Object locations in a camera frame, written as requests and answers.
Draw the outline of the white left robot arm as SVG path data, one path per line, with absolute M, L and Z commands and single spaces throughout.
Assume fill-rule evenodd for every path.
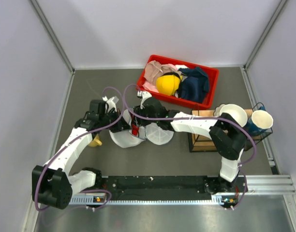
M 34 167 L 32 200 L 38 211 L 41 211 L 41 204 L 65 209 L 73 196 L 87 189 L 96 192 L 102 188 L 100 171 L 84 168 L 79 173 L 70 175 L 70 170 L 82 151 L 96 140 L 100 131 L 118 127 L 122 116 L 117 110 L 117 103 L 117 97 L 92 100 L 89 110 L 75 123 L 58 152 L 44 165 Z

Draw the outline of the white mesh laundry bag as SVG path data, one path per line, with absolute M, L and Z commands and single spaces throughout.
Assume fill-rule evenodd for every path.
M 134 147 L 144 141 L 150 141 L 155 145 L 164 145 L 170 142 L 174 136 L 174 132 L 163 130 L 156 123 L 147 126 L 141 126 L 138 130 L 134 130 L 137 135 L 133 135 L 131 129 L 120 132 L 109 131 L 110 137 L 115 144 L 122 148 Z

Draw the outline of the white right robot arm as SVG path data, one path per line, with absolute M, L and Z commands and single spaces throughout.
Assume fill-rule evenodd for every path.
M 231 191 L 237 185 L 240 158 L 247 141 L 243 127 L 248 121 L 247 113 L 240 106 L 226 104 L 212 117 L 194 116 L 167 110 L 159 100 L 151 97 L 130 110 L 137 126 L 155 123 L 165 131 L 188 132 L 209 138 L 222 157 L 219 188 Z

